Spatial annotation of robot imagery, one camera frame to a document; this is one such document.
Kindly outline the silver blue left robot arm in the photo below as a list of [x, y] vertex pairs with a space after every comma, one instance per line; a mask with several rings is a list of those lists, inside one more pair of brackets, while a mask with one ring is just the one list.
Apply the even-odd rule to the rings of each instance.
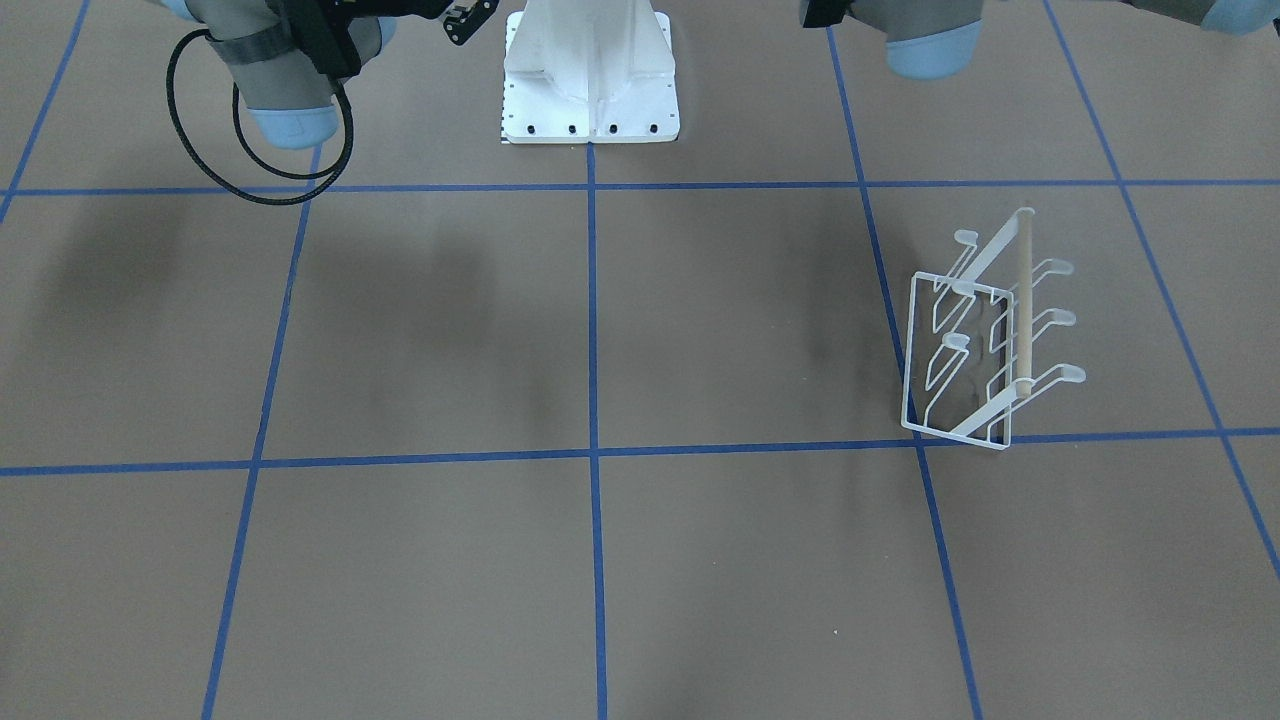
[[[1138, 12], [1229, 36], [1277, 28], [1277, 1], [1123, 1]], [[800, 26], [827, 28], [851, 19], [884, 36], [886, 63], [901, 77], [942, 79], [970, 63], [980, 37], [983, 1], [800, 1]]]

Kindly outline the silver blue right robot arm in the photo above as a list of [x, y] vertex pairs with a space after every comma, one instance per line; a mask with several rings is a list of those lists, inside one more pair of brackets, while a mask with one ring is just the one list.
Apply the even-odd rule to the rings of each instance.
[[338, 129], [334, 87], [390, 42], [401, 17], [439, 20], [466, 44], [494, 1], [165, 1], [202, 26], [264, 138], [276, 149], [325, 143]]

